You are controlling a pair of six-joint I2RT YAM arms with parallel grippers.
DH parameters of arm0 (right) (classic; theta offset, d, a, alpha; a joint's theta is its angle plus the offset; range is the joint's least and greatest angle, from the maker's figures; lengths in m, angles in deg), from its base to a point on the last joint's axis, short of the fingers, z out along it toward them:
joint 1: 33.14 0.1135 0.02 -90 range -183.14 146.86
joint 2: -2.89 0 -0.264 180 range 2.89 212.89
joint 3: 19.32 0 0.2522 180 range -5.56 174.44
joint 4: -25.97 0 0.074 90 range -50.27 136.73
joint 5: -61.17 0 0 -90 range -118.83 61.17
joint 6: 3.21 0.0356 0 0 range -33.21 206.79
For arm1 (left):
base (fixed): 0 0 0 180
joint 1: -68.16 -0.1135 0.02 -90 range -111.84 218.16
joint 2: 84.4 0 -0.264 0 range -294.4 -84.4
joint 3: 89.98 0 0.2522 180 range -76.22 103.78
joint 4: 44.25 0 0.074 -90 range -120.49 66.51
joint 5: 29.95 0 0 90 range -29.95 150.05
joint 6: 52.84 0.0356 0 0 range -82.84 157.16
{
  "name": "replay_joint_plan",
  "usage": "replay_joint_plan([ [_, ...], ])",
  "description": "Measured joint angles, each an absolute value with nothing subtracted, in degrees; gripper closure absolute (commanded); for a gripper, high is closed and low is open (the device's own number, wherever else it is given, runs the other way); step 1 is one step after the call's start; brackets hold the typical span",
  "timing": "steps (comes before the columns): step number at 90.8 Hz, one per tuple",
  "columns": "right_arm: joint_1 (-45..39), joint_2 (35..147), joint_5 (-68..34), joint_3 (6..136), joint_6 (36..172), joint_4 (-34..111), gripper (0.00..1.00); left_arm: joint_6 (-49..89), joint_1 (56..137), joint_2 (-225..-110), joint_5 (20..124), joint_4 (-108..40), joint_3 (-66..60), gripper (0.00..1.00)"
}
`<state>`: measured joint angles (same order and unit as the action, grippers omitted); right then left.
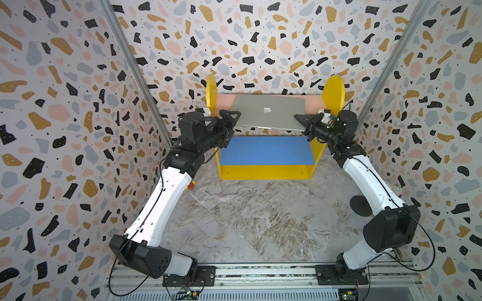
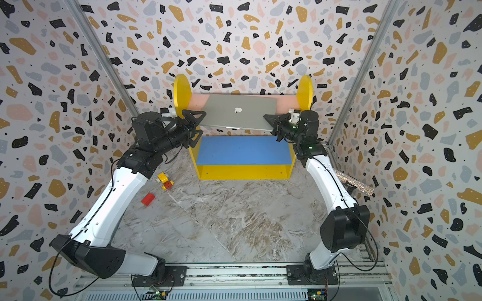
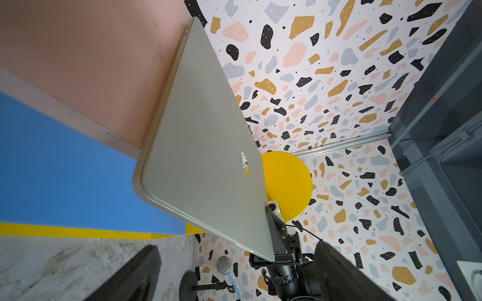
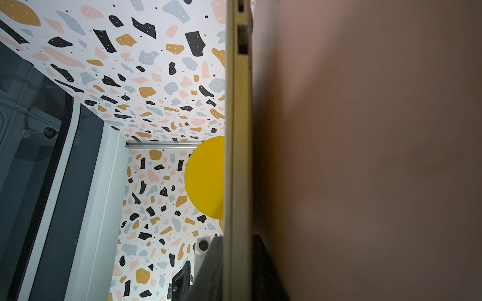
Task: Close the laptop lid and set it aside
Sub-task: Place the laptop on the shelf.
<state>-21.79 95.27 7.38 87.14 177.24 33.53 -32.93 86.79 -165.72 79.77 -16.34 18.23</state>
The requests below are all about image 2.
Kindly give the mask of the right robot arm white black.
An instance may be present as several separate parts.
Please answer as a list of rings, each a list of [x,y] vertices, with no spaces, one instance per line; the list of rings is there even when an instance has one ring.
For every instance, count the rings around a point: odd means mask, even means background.
[[[318,137],[319,117],[312,110],[282,115],[264,115],[271,134],[292,145],[296,158],[314,179],[328,215],[320,227],[321,243],[304,262],[305,277],[315,282],[333,267],[338,256],[361,245],[366,238],[370,212],[346,190],[332,167],[328,152]]]

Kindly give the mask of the silver laptop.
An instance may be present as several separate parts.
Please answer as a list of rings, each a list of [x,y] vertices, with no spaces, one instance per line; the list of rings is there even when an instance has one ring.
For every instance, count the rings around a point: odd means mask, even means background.
[[[277,100],[250,95],[210,95],[200,123],[209,127],[271,131],[264,116],[276,113]]]

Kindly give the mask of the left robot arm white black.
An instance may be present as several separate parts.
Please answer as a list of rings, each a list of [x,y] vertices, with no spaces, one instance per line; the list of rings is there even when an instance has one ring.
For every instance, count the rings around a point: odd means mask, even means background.
[[[111,241],[129,204],[164,161],[164,155],[184,147],[195,147],[202,136],[198,127],[204,111],[182,110],[172,117],[172,108],[145,112],[132,119],[134,144],[115,162],[111,180],[92,209],[67,235],[52,242],[60,256],[73,266],[99,278],[115,274],[145,277],[162,282],[164,259],[147,253],[132,253],[113,247]]]

